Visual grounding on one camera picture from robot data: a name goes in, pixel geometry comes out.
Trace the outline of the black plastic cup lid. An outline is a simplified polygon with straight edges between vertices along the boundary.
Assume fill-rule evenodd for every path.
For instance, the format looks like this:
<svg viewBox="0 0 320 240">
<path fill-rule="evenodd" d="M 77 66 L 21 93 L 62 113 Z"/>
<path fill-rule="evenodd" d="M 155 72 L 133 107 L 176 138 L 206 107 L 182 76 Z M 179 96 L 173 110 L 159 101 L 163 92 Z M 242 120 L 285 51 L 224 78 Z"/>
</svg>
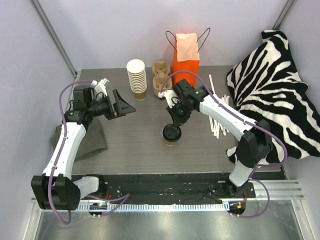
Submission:
<svg viewBox="0 0 320 240">
<path fill-rule="evenodd" d="M 162 137 L 169 142 L 176 142 L 178 141 L 181 136 L 182 136 L 182 131 L 181 128 L 175 127 L 173 124 L 167 124 L 163 129 L 162 129 Z"/>
</svg>

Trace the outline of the brown paper coffee cup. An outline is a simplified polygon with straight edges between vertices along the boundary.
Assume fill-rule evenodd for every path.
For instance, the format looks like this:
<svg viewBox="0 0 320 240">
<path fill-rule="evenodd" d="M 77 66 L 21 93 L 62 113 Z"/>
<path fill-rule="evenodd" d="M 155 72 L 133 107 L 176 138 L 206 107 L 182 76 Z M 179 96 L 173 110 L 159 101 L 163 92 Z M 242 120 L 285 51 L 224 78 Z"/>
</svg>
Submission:
<svg viewBox="0 0 320 240">
<path fill-rule="evenodd" d="M 164 142 L 166 145 L 174 146 L 176 144 L 176 142 L 180 139 L 180 137 L 179 136 L 177 136 L 177 137 L 164 136 L 163 139 L 164 139 Z"/>
</svg>

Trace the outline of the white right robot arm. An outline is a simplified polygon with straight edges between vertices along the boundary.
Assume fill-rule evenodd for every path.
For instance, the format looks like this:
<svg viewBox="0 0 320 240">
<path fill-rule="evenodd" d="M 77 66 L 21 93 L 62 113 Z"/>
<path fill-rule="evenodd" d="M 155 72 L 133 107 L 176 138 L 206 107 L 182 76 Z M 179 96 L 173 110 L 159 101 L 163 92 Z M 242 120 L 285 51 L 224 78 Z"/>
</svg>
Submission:
<svg viewBox="0 0 320 240">
<path fill-rule="evenodd" d="M 237 162 L 225 183 L 225 192 L 236 198 L 243 193 L 250 175 L 258 163 L 273 149 L 272 139 L 267 133 L 267 121 L 244 116 L 226 105 L 205 86 L 194 88 L 185 79 L 178 82 L 172 90 L 161 91 L 158 97 L 167 102 L 167 112 L 172 123 L 162 129 L 162 137 L 170 146 L 182 136 L 181 126 L 191 117 L 192 111 L 207 115 L 229 130 L 238 140 Z"/>
</svg>

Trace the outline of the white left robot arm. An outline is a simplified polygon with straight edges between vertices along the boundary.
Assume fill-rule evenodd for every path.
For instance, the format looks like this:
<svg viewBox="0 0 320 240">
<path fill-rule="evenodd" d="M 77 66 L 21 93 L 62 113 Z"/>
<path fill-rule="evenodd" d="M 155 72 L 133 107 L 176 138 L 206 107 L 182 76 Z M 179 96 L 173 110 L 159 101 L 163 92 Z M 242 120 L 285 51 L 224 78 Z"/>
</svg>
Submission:
<svg viewBox="0 0 320 240">
<path fill-rule="evenodd" d="M 107 93 L 109 80 L 80 81 L 73 88 L 73 99 L 69 108 L 62 112 L 61 132 L 53 155 L 41 175 L 31 180 L 31 188 L 39 207 L 43 210 L 74 211 L 80 200 L 88 195 L 100 200 L 107 192 L 100 175 L 89 174 L 72 181 L 72 169 L 80 144 L 95 117 L 105 116 L 108 120 L 134 113 L 117 89 L 115 102 Z"/>
</svg>

